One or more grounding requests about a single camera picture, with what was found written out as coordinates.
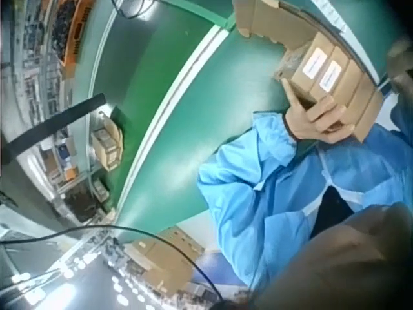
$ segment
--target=black wire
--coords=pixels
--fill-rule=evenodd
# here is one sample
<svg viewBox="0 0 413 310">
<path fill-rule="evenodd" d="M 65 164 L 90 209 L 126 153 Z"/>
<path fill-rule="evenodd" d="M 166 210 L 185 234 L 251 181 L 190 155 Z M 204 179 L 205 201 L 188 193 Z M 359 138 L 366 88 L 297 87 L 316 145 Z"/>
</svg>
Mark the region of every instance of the black wire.
<svg viewBox="0 0 413 310">
<path fill-rule="evenodd" d="M 145 1 L 146 1 L 146 0 L 141 0 L 141 5 L 139 6 L 139 10 L 137 11 L 136 14 L 131 15 L 131 16 L 127 16 L 127 15 L 125 14 L 125 11 L 122 10 L 121 8 L 119 8 L 119 7 L 116 5 L 115 0 L 111 0 L 112 5 L 114 6 L 114 9 L 115 9 L 116 13 L 117 13 L 118 15 L 120 15 L 121 17 L 126 18 L 126 19 L 134 19 L 134 18 L 137 18 L 137 17 L 145 14 L 147 11 L 149 11 L 149 9 L 152 7 L 152 5 L 154 5 L 154 3 L 155 3 L 156 0 L 153 0 L 152 3 L 150 4 L 150 6 L 148 6 L 146 9 L 142 10 L 143 4 L 145 3 Z"/>
<path fill-rule="evenodd" d="M 218 298 L 220 300 L 223 300 L 223 297 L 222 297 L 221 293 L 218 291 L 216 286 L 212 283 L 211 279 L 209 279 L 209 277 L 203 272 L 203 270 L 200 267 L 198 267 L 198 265 L 193 260 L 191 260 L 190 257 L 188 255 L 186 255 L 180 248 L 178 248 L 176 245 L 170 243 L 168 240 L 165 240 L 165 239 L 163 239 L 159 236 L 156 236 L 155 234 L 151 234 L 150 232 L 142 231 L 140 229 L 135 229 L 135 228 L 131 228 L 131 227 L 122 227 L 122 226 L 116 226 L 116 225 L 90 225 L 90 226 L 72 227 L 72 228 L 66 229 L 64 231 L 57 232 L 55 234 L 49 234 L 48 236 L 39 237 L 39 238 L 28 238 L 28 239 L 6 240 L 6 241 L 0 240 L 0 245 L 25 244 L 25 243 L 41 242 L 41 241 L 56 238 L 56 237 L 59 237 L 59 236 L 62 236 L 64 234 L 68 234 L 68 233 L 71 233 L 71 232 L 74 232 L 74 231 L 82 231 L 82 230 L 86 230 L 86 229 L 104 229 L 104 228 L 120 229 L 120 230 L 123 230 L 123 231 L 131 231 L 133 233 L 135 232 L 135 233 L 139 233 L 139 234 L 144 234 L 145 236 L 155 238 L 156 240 L 159 240 L 160 242 L 163 242 L 163 243 L 169 245 L 171 248 L 175 249 L 175 251 L 177 251 L 179 254 L 181 254 L 192 265 L 192 267 L 194 267 L 196 269 L 196 271 L 200 273 L 200 275 L 208 282 L 209 286 L 214 290 L 215 294 L 217 294 Z"/>
</svg>

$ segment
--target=blue jacket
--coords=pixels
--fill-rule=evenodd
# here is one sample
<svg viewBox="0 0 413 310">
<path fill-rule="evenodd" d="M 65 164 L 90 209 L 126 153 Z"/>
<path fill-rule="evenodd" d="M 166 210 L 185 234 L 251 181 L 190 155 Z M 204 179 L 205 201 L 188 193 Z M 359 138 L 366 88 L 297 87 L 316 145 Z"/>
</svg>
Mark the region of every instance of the blue jacket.
<svg viewBox="0 0 413 310">
<path fill-rule="evenodd" d="M 399 102 L 392 121 L 401 132 L 375 124 L 364 143 L 320 143 L 296 162 L 281 114 L 259 113 L 250 131 L 201 166 L 198 186 L 218 244 L 246 285 L 265 285 L 308 241 L 329 185 L 355 212 L 412 206 L 412 106 Z"/>
</svg>

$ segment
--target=product label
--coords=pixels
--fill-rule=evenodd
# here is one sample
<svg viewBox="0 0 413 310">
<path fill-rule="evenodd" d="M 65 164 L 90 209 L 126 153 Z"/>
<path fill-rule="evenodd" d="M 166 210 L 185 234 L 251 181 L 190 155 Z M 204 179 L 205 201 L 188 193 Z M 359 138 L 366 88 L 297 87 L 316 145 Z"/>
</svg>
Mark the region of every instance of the product label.
<svg viewBox="0 0 413 310">
<path fill-rule="evenodd" d="M 327 54 L 320 48 L 316 48 L 312 53 L 310 59 L 307 61 L 303 68 L 303 73 L 310 79 L 314 79 L 321 67 L 327 60 Z"/>
<path fill-rule="evenodd" d="M 312 0 L 312 2 L 333 26 L 340 29 L 341 32 L 346 31 L 347 24 L 337 10 L 331 5 L 329 0 Z"/>
<path fill-rule="evenodd" d="M 330 92 L 330 90 L 334 86 L 334 83 L 336 83 L 338 77 L 340 76 L 342 70 L 343 69 L 338 63 L 332 61 L 328 66 L 323 78 L 321 79 L 320 87 L 326 92 Z"/>
</svg>

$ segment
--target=small cardboard box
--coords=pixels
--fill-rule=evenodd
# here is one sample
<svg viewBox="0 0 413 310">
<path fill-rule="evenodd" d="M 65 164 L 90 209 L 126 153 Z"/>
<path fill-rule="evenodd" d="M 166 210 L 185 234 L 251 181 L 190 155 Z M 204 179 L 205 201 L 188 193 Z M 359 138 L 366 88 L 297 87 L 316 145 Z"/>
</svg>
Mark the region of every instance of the small cardboard box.
<svg viewBox="0 0 413 310">
<path fill-rule="evenodd" d="M 357 124 L 361 119 L 374 92 L 374 85 L 368 75 L 363 74 L 356 92 L 348 104 L 347 110 L 340 121 L 343 124 Z"/>
<path fill-rule="evenodd" d="M 257 34 L 295 50 L 313 40 L 317 30 L 304 19 L 280 10 L 275 0 L 233 0 L 237 28 L 241 35 Z"/>
<path fill-rule="evenodd" d="M 93 131 L 92 146 L 98 160 L 107 171 L 112 171 L 121 163 L 123 135 L 119 127 L 103 113 L 103 128 Z"/>
<path fill-rule="evenodd" d="M 350 103 L 363 73 L 353 60 L 348 62 L 339 84 L 332 93 L 332 97 L 338 105 L 348 106 Z"/>
<path fill-rule="evenodd" d="M 307 98 L 333 49 L 334 45 L 319 32 L 312 42 L 287 54 L 276 77 L 288 79 L 299 95 Z"/>
<path fill-rule="evenodd" d="M 356 128 L 354 129 L 353 136 L 360 142 L 363 142 L 367 137 L 370 129 L 373 127 L 377 116 L 380 113 L 381 106 L 383 105 L 383 95 L 380 90 L 376 90 L 367 105 L 361 119 L 359 120 Z"/>
<path fill-rule="evenodd" d="M 314 86 L 310 90 L 310 98 L 320 101 L 327 94 L 331 94 L 347 69 L 349 59 L 343 51 L 335 46 L 324 69 L 321 71 Z"/>
</svg>

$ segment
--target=worker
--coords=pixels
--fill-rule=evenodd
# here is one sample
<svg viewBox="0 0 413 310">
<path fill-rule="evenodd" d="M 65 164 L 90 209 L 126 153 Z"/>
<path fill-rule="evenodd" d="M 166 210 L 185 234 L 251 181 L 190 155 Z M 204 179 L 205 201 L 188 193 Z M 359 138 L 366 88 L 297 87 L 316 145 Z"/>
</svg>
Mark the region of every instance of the worker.
<svg viewBox="0 0 413 310">
<path fill-rule="evenodd" d="M 282 84 L 287 113 L 255 114 L 252 128 L 221 146 L 199 170 L 198 187 L 218 245 L 252 289 L 266 287 L 316 235 L 327 189 L 337 191 L 352 212 L 396 202 L 411 207 L 413 201 L 411 105 L 400 100 L 392 111 L 401 132 L 375 124 L 360 143 L 350 136 L 353 125 L 336 125 L 345 107 L 328 96 L 305 111 L 288 82 Z M 319 143 L 295 160 L 301 140 Z"/>
<path fill-rule="evenodd" d="M 371 206 L 309 241 L 262 293 L 211 310 L 411 309 L 412 214 Z"/>
</svg>

